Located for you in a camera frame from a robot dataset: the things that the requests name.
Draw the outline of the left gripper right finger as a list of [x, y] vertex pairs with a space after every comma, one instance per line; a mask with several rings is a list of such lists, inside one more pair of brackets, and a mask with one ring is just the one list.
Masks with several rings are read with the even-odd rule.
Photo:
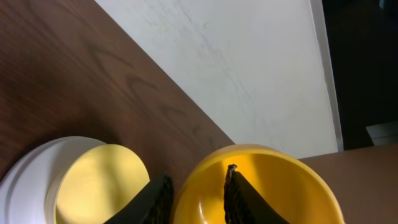
[[228, 166], [224, 183], [224, 212], [227, 224], [289, 224], [248, 182], [237, 165]]

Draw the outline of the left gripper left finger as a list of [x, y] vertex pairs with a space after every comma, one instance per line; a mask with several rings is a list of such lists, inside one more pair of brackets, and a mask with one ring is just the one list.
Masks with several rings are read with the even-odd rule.
[[152, 179], [123, 209], [104, 224], [170, 223], [173, 202], [173, 180], [167, 173], [163, 173]]

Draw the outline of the yellow measuring scoop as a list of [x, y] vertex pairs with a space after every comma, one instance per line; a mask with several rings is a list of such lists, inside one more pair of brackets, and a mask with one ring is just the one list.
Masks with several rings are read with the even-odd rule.
[[206, 156], [175, 197], [171, 223], [224, 223], [224, 183], [230, 164], [289, 223], [344, 223], [335, 195], [314, 170], [257, 144], [226, 146]]

